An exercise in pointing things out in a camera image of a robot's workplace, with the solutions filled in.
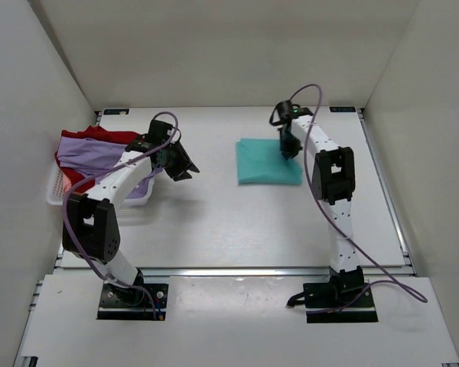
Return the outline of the teal t shirt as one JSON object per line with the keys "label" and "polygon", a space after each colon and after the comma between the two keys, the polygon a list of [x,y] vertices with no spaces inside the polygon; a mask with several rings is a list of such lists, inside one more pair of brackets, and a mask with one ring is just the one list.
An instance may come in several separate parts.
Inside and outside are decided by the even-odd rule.
{"label": "teal t shirt", "polygon": [[301,166],[282,157],[277,139],[242,138],[237,141],[236,172],[239,185],[299,186],[302,183]]}

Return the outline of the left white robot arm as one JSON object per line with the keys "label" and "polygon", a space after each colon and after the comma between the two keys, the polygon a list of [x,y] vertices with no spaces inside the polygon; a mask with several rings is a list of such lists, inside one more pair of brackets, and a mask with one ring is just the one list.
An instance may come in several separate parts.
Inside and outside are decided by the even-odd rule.
{"label": "left white robot arm", "polygon": [[127,304],[140,302],[145,286],[140,271],[120,250],[116,210],[145,178],[165,172],[182,181],[199,171],[181,144],[179,123],[164,122],[162,116],[159,112],[153,117],[148,132],[128,144],[114,167],[87,178],[93,187],[85,193],[72,187],[63,199],[63,248],[118,287]]}

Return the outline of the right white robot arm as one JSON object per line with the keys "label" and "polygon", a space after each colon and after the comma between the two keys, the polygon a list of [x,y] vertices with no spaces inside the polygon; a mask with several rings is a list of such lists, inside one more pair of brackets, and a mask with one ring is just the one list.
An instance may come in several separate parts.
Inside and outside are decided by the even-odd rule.
{"label": "right white robot arm", "polygon": [[279,133],[279,147],[285,160],[302,153],[314,159],[313,171],[306,174],[313,198],[328,221],[330,235],[329,280],[305,288],[291,297],[288,307],[316,300],[322,307],[347,305],[364,287],[363,269],[350,243],[353,239],[351,201],[356,188],[354,153],[337,145],[319,127],[315,114],[291,100],[279,102],[269,119]]}

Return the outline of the right black corner label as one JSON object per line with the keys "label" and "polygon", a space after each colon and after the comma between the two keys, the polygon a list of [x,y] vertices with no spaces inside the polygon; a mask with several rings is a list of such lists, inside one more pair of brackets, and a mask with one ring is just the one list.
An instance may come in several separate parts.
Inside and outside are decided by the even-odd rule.
{"label": "right black corner label", "polygon": [[353,106],[330,106],[331,113],[355,113],[356,109]]}

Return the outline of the black corner label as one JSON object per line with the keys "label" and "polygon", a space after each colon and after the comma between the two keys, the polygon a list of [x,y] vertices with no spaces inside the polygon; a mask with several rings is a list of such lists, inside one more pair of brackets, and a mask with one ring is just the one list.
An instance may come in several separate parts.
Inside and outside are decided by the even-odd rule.
{"label": "black corner label", "polygon": [[103,115],[128,115],[129,109],[105,109]]}
{"label": "black corner label", "polygon": [[356,109],[353,106],[330,106],[331,113],[355,113]]}

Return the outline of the left black corner label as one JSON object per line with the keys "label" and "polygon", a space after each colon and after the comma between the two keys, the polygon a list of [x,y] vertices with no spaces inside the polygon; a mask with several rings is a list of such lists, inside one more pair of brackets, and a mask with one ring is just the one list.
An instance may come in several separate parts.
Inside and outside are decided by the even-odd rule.
{"label": "left black corner label", "polygon": [[103,115],[128,115],[129,109],[105,109]]}

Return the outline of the lavender t shirt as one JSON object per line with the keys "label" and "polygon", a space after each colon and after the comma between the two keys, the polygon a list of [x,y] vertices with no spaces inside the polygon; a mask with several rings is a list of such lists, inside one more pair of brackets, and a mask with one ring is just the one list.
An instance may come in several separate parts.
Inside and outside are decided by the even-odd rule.
{"label": "lavender t shirt", "polygon": [[56,152],[60,170],[74,186],[86,177],[115,167],[125,153],[126,144],[100,141],[94,138],[63,136]]}

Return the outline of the red t shirt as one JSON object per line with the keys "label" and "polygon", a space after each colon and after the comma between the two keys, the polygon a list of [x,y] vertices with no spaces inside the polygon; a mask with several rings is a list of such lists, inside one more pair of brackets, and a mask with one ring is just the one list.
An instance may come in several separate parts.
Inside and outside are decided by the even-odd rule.
{"label": "red t shirt", "polygon": [[63,136],[71,137],[71,138],[94,138],[100,141],[126,144],[127,146],[135,140],[135,138],[138,136],[138,133],[130,132],[130,131],[111,132],[111,131],[105,130],[101,126],[90,126],[85,131],[82,131],[82,132],[69,132],[67,130],[63,130],[61,132],[61,138]]}

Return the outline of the pink t shirt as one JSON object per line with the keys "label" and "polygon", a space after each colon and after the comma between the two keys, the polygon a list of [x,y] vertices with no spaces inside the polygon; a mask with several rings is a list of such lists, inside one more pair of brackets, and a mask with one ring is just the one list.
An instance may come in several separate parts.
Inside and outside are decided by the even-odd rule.
{"label": "pink t shirt", "polygon": [[62,176],[62,191],[63,191],[63,194],[66,194],[69,190],[71,190],[72,186],[73,186],[73,183],[72,183],[71,179],[66,174],[63,174],[63,176]]}

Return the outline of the white plastic basket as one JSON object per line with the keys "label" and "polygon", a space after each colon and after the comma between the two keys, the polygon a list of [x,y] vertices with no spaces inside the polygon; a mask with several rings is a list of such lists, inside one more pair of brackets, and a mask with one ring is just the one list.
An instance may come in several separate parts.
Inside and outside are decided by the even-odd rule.
{"label": "white plastic basket", "polygon": [[[150,180],[148,183],[147,193],[143,197],[137,199],[126,199],[122,204],[122,207],[145,205],[152,194],[154,182],[154,179]],[[63,172],[56,165],[53,166],[49,176],[46,201],[51,206],[61,206],[63,203]]]}

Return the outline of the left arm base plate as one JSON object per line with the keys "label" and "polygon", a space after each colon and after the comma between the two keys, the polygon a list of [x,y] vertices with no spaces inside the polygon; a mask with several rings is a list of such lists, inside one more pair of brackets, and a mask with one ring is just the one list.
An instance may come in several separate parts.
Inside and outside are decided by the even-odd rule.
{"label": "left arm base plate", "polygon": [[169,284],[144,283],[144,291],[104,283],[97,309],[98,320],[165,321]]}

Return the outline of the aluminium rail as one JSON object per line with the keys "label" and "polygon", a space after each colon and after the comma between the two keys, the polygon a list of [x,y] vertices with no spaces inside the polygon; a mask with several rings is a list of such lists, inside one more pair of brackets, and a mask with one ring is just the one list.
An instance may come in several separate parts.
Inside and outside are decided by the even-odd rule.
{"label": "aluminium rail", "polygon": [[[412,266],[387,268],[390,274],[397,276],[414,275]],[[56,267],[53,274],[87,274],[87,268]],[[142,268],[145,277],[307,277],[328,275],[327,268]],[[378,268],[364,268],[366,276],[384,275]]]}

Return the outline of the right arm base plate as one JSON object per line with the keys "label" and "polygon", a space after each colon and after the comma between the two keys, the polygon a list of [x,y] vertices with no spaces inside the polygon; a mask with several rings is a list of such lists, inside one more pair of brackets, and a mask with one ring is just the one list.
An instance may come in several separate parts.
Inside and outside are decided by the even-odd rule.
{"label": "right arm base plate", "polygon": [[331,283],[305,283],[303,291],[291,296],[286,303],[287,308],[298,306],[304,306],[308,324],[379,321],[369,284],[338,294]]}

